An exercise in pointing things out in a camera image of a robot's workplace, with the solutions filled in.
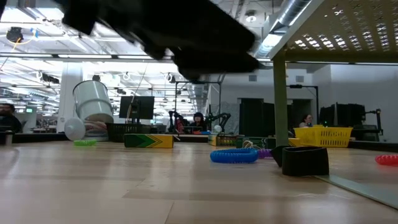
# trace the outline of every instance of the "white bucket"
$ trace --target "white bucket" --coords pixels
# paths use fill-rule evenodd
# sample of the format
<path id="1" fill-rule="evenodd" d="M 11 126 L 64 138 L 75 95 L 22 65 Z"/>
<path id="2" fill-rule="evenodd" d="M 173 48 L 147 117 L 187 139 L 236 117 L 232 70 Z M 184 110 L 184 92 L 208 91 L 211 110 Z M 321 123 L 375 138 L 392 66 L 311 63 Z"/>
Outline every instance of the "white bucket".
<path id="1" fill-rule="evenodd" d="M 76 112 L 83 121 L 113 123 L 112 104 L 106 86 L 97 81 L 84 81 L 73 89 Z"/>

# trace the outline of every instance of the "blue coiled spring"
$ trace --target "blue coiled spring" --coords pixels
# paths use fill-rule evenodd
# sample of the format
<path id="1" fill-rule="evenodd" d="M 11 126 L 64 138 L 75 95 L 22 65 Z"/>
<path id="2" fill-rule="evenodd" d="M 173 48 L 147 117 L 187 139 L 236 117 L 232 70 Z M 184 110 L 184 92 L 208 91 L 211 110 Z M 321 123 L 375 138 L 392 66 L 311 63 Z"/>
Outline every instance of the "blue coiled spring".
<path id="1" fill-rule="evenodd" d="M 224 149 L 210 153 L 210 159 L 219 163 L 253 163 L 258 159 L 258 152 L 253 148 Z"/>

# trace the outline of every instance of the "yellow basket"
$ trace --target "yellow basket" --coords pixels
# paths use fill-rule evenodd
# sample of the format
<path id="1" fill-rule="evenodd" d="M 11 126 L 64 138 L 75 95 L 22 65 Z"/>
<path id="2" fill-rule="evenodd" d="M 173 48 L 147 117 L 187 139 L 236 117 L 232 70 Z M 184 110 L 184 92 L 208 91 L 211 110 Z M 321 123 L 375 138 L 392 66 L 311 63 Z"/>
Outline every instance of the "yellow basket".
<path id="1" fill-rule="evenodd" d="M 352 128 L 295 128 L 303 146 L 347 147 Z"/>

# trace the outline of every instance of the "person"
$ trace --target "person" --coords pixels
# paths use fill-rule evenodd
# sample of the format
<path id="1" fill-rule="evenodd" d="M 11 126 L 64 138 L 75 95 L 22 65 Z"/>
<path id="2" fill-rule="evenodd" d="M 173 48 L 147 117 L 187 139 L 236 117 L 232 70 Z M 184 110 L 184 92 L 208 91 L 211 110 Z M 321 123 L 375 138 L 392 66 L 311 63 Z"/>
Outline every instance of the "person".
<path id="1" fill-rule="evenodd" d="M 14 116 L 15 107 L 9 103 L 0 105 L 0 130 L 22 132 L 22 125 L 18 118 Z"/>
<path id="2" fill-rule="evenodd" d="M 198 127 L 197 130 L 193 128 L 194 131 L 207 131 L 207 125 L 202 113 L 195 113 L 193 115 L 193 122 L 189 125 L 190 127 Z"/>
<path id="3" fill-rule="evenodd" d="M 312 115 L 306 114 L 304 115 L 301 123 L 299 124 L 300 128 L 310 128 L 312 127 Z"/>

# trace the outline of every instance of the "computer monitor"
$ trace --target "computer monitor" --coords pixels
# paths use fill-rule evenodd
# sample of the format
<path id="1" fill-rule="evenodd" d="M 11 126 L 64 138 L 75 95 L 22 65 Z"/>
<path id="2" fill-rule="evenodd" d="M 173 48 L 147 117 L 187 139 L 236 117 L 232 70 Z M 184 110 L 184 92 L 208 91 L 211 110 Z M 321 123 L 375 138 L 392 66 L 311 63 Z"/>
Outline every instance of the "computer monitor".
<path id="1" fill-rule="evenodd" d="M 127 111 L 129 110 L 131 100 L 132 96 L 121 97 L 119 118 L 127 118 Z M 153 119 L 155 106 L 154 96 L 135 96 L 134 101 L 139 105 L 139 116 L 133 118 Z"/>

